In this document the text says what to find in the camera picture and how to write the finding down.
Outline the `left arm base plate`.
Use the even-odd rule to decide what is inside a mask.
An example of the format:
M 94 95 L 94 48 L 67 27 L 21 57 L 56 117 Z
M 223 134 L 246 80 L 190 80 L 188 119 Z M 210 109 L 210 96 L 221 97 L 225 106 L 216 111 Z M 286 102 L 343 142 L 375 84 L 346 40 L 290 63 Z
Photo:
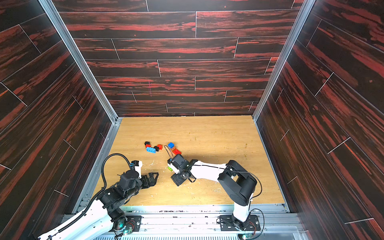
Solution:
M 142 216 L 125 216 L 116 225 L 116 232 L 132 233 L 138 232 L 142 224 Z

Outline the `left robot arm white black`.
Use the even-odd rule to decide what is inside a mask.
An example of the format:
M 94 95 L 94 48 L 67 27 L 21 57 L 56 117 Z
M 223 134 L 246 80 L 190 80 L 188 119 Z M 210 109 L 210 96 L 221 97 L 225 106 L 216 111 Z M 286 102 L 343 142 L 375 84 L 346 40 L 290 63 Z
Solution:
M 38 240 L 92 240 L 106 232 L 119 235 L 132 231 L 133 224 L 121 209 L 141 189 L 148 189 L 157 183 L 159 174 L 139 175 L 129 170 L 110 188 L 101 190 L 90 204 L 69 220 L 37 237 Z

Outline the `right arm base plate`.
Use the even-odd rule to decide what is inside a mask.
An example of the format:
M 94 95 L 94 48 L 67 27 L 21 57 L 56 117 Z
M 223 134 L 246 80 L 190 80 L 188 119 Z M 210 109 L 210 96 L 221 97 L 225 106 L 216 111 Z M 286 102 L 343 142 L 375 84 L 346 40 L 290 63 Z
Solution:
M 250 215 L 245 222 L 241 222 L 233 215 L 220 215 L 217 219 L 221 231 L 260 231 L 260 221 L 258 216 Z

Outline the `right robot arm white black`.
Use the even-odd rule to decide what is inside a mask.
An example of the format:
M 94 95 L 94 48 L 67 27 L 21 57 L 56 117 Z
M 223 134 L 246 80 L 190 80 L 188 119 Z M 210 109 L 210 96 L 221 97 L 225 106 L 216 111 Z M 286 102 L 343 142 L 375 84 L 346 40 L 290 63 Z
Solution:
M 186 180 L 194 182 L 205 179 L 220 183 L 227 195 L 234 201 L 234 211 L 230 224 L 240 231 L 246 229 L 250 219 L 250 205 L 258 180 L 239 163 L 230 160 L 227 164 L 208 164 L 199 160 L 190 162 L 178 154 L 168 161 L 168 167 L 174 171 L 173 182 L 180 186 Z

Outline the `light blue long lego brick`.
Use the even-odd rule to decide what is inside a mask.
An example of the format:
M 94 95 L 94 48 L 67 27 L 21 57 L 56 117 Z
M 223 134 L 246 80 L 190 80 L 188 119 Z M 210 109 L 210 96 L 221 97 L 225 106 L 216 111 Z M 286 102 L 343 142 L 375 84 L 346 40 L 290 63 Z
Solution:
M 151 147 L 146 147 L 146 151 L 154 154 L 157 152 L 155 148 L 151 148 Z

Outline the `red long lego brick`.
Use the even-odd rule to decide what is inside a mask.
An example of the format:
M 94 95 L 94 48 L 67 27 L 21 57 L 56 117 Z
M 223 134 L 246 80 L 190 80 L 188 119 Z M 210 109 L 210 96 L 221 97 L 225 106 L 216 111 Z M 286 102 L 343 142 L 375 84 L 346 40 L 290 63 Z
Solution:
M 173 149 L 173 153 L 175 155 L 181 155 L 181 152 L 178 149 Z

